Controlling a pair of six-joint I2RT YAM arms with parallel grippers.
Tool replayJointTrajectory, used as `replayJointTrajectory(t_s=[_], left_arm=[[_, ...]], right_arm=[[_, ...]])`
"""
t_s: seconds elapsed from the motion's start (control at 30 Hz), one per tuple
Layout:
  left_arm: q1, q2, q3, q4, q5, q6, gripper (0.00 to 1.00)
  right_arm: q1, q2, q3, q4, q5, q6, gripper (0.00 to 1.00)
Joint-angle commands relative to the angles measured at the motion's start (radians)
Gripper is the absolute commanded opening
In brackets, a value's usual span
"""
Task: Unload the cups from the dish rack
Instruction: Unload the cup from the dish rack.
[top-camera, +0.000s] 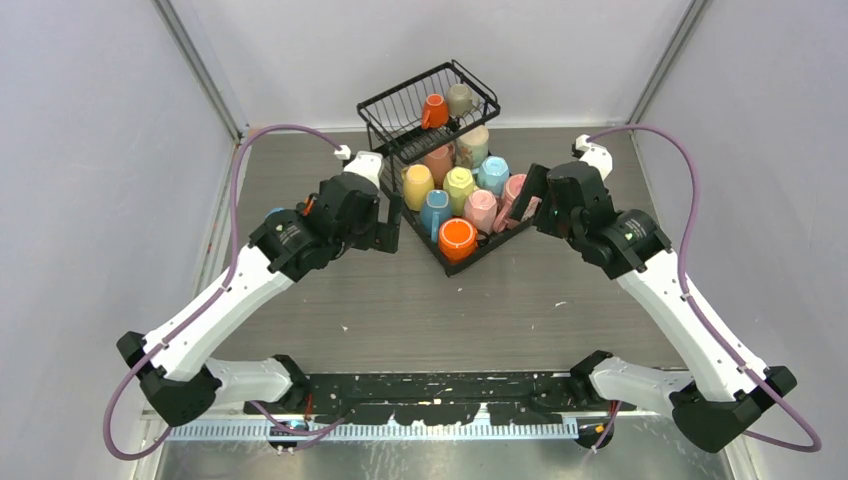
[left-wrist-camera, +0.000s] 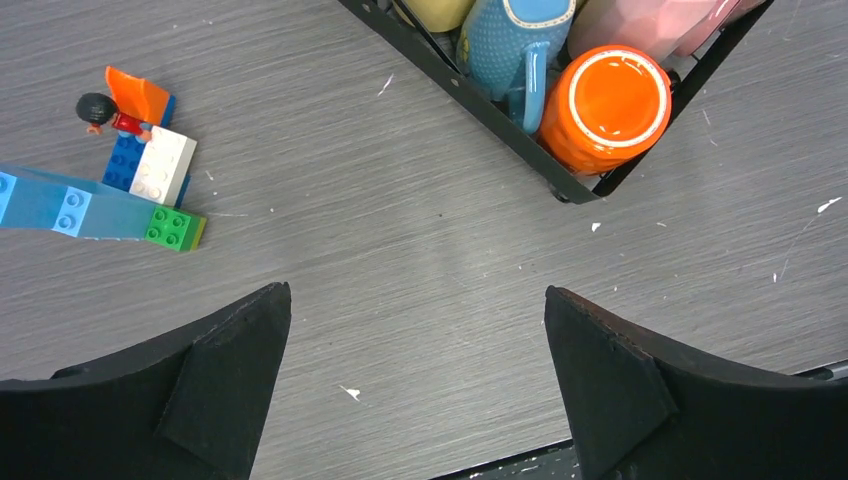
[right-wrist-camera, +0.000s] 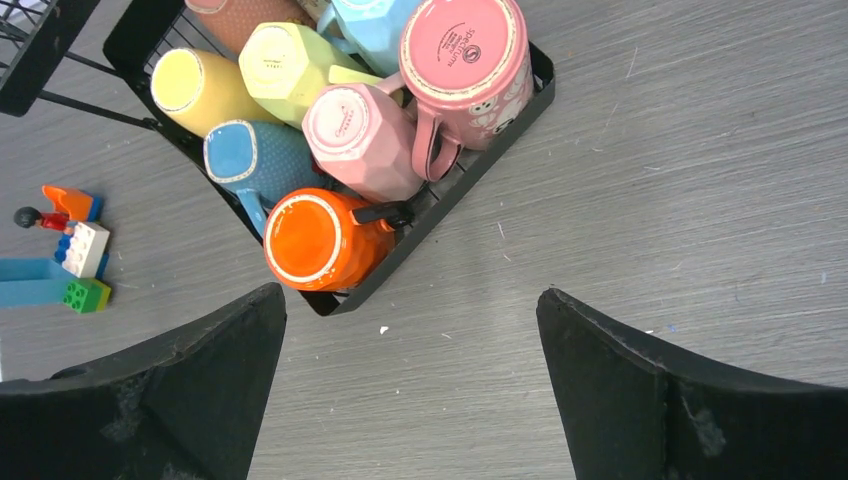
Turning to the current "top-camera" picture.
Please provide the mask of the light pink faceted mug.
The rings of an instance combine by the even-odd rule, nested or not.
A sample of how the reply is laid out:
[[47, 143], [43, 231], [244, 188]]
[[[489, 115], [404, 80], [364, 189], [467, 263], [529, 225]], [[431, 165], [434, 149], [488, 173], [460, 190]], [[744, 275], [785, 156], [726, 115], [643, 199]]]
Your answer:
[[497, 211], [497, 197], [489, 190], [478, 189], [467, 197], [462, 217], [479, 232], [491, 234]]

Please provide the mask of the large orange mug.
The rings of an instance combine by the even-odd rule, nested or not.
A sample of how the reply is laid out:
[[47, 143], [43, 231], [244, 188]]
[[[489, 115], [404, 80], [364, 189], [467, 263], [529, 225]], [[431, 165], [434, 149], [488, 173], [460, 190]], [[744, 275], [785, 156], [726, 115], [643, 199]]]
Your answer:
[[459, 263], [472, 255], [478, 247], [478, 231], [464, 218], [451, 218], [438, 231], [437, 244], [440, 252], [452, 264]]

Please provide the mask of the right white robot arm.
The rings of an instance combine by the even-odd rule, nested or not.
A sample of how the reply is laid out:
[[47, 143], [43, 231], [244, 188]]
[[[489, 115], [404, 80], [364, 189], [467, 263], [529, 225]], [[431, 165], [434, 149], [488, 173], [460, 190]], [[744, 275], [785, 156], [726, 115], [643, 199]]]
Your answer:
[[696, 447], [717, 453], [774, 405], [692, 311], [689, 299], [733, 341], [696, 288], [682, 289], [667, 235], [648, 213], [616, 209], [597, 168], [582, 161], [554, 168], [532, 164], [514, 210], [525, 212], [532, 198], [541, 201], [533, 217], [537, 230], [564, 239], [630, 294], [687, 367], [666, 372], [597, 350], [570, 370], [577, 406], [591, 411], [615, 400], [659, 413]]

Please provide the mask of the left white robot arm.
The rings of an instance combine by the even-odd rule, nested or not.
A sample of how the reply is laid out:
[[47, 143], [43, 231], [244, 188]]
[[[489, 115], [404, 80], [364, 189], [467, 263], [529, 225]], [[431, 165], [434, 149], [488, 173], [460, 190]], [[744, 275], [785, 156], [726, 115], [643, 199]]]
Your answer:
[[284, 414], [304, 405], [308, 381], [286, 355], [263, 361], [222, 361], [217, 347], [260, 306], [306, 274], [351, 248], [393, 254], [403, 200], [388, 197], [378, 219], [379, 189], [351, 172], [319, 184], [293, 209], [274, 209], [249, 235], [235, 264], [177, 315], [146, 333], [129, 331], [117, 349], [133, 369], [148, 403], [171, 427], [186, 425], [213, 406], [262, 401]]

